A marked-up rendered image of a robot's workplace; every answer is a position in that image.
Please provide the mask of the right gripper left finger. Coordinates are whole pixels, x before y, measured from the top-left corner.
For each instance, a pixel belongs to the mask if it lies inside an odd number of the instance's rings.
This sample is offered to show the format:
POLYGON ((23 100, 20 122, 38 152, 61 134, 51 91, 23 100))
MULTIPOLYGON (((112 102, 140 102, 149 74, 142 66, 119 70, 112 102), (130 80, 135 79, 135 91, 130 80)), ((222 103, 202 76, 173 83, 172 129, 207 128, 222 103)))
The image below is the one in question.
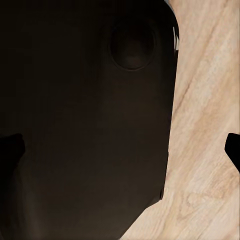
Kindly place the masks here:
POLYGON ((25 153, 21 133, 0 138, 0 192, 25 153))

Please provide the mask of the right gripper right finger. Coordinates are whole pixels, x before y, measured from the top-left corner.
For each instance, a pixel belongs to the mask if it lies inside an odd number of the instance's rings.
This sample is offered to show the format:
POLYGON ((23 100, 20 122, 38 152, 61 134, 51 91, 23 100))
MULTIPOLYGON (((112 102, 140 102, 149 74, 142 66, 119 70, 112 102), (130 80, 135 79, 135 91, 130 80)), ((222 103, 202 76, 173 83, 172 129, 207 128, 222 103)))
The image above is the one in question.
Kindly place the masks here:
POLYGON ((224 150, 237 170, 240 172, 240 135, 229 133, 224 150))

